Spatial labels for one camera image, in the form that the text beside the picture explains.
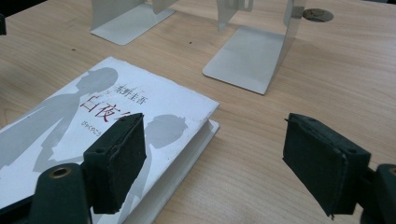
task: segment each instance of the book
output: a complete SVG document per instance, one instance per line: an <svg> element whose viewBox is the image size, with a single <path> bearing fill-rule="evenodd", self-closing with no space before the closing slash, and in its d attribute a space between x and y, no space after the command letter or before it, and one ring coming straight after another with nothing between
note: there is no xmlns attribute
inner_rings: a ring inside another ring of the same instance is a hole
<svg viewBox="0 0 396 224"><path fill-rule="evenodd" d="M0 210L35 192L50 167L83 152L118 119L143 113L147 158L115 215L93 223L151 223L215 135L219 103L108 57L0 131Z"/></svg>

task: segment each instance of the table surface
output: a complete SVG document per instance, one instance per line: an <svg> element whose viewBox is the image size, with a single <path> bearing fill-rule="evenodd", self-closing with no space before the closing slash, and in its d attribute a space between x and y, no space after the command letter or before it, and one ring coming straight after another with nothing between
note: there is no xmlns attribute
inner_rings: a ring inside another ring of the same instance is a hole
<svg viewBox="0 0 396 224"><path fill-rule="evenodd" d="M256 1L217 30L214 0L180 0L176 13L126 46L90 34L89 0L49 0L7 18L0 36L0 127L107 56L220 102L220 129L155 223L359 223L326 217L282 161L290 112L318 119L396 163L396 6L308 0L328 22L301 20L265 95L205 77L202 69L240 25L282 33L287 0Z"/></svg>

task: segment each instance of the gray silhouette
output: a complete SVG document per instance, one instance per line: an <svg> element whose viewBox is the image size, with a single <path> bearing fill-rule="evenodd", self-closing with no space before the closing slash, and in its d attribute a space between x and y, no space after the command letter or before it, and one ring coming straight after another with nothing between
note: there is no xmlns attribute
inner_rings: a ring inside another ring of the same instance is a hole
<svg viewBox="0 0 396 224"><path fill-rule="evenodd" d="M82 77L76 85L77 92L51 97L28 111L15 125L0 133L0 169L14 162L41 134L55 124L41 144L43 148L35 162L34 171L41 173L60 163L82 161L82 155L65 161L50 160L52 148L61 141L76 115L80 97L105 91L115 84L117 78L118 73L113 68L88 71L88 75Z"/></svg>
<svg viewBox="0 0 396 224"><path fill-rule="evenodd" d="M144 187L149 177L149 170L152 162L152 149L150 146L153 146L155 149L166 147L176 142L187 128L186 119L179 118L175 115L157 116L147 125L145 128L147 158L143 164L142 170L134 181L134 183L138 184L132 185L125 199L124 206L120 211L119 223L122 223L122 221L129 215L134 201L134 196L137 196L139 199L143 197ZM93 223L97 223L101 217L102 215L93 215Z"/></svg>

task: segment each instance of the book cover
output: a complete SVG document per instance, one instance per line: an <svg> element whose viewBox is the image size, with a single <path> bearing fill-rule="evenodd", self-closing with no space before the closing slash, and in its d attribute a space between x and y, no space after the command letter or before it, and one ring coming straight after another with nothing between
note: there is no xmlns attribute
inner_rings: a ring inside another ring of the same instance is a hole
<svg viewBox="0 0 396 224"><path fill-rule="evenodd" d="M106 58L0 131L0 209L35 191L38 176L83 152L118 119L144 114L147 159L116 215L121 223L158 182L218 103L175 82Z"/></svg>

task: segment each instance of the wooden table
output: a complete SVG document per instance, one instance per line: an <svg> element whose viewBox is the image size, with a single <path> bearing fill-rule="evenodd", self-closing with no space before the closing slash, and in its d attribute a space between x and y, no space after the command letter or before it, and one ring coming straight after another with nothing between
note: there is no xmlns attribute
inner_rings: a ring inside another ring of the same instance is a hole
<svg viewBox="0 0 396 224"><path fill-rule="evenodd" d="M214 0L177 12L126 46L90 34L89 0L49 0L7 18L0 36L0 127L107 56L220 102L220 130L155 223L359 223L326 217L282 161L290 112L322 121L370 151L370 167L396 163L396 6L308 0L329 22L302 20L269 91L259 95L202 75L239 25L284 32L286 0L256 1L217 31Z"/></svg>

